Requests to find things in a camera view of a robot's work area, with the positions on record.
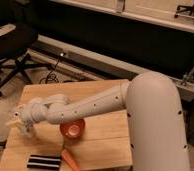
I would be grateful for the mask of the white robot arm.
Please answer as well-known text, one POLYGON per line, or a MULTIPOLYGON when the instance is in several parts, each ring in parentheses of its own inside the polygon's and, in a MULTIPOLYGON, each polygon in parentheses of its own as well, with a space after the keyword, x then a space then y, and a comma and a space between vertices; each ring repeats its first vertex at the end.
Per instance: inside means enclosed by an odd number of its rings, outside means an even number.
POLYGON ((180 93, 159 72, 139 74, 77 102, 64 94, 34 98, 17 107, 7 124, 31 137, 34 125, 43 121, 65 124, 122 109, 128 115, 134 171, 190 171, 180 93))

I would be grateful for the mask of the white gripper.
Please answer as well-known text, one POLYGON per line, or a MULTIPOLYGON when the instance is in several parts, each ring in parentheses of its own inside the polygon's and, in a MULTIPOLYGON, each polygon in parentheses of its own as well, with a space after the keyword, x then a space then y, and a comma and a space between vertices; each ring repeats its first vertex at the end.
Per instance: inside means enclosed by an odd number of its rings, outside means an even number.
POLYGON ((44 98, 33 98, 28 103, 13 109, 14 117, 6 125, 10 127, 26 127, 47 120, 47 112, 52 102, 44 98))

